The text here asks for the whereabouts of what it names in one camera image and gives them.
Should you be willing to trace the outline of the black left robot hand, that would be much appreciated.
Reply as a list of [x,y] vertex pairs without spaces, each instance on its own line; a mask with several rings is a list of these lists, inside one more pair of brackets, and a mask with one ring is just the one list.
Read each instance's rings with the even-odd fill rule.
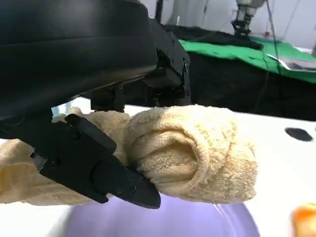
[[0,3],[0,201],[106,203],[108,195],[160,207],[155,186],[115,157],[92,117],[52,108],[77,97],[123,112],[124,86],[140,81],[146,106],[190,103],[190,59],[137,0]]

